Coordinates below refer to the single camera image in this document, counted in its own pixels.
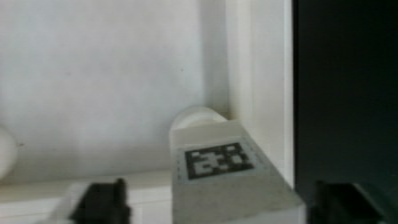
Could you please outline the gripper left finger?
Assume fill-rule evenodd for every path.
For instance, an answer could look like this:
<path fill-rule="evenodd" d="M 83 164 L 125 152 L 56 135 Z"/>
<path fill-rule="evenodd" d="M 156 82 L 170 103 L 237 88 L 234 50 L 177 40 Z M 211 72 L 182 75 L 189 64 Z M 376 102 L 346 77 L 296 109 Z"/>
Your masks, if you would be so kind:
<path fill-rule="evenodd" d="M 125 182 L 88 185 L 68 219 L 74 224 L 129 224 Z"/>

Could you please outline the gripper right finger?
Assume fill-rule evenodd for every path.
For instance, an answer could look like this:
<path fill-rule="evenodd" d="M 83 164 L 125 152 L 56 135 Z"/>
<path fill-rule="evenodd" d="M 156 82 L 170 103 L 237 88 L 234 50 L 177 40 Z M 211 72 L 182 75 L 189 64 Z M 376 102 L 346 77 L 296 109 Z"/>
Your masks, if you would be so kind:
<path fill-rule="evenodd" d="M 398 224 L 398 207 L 374 186 L 315 183 L 312 224 Z"/>

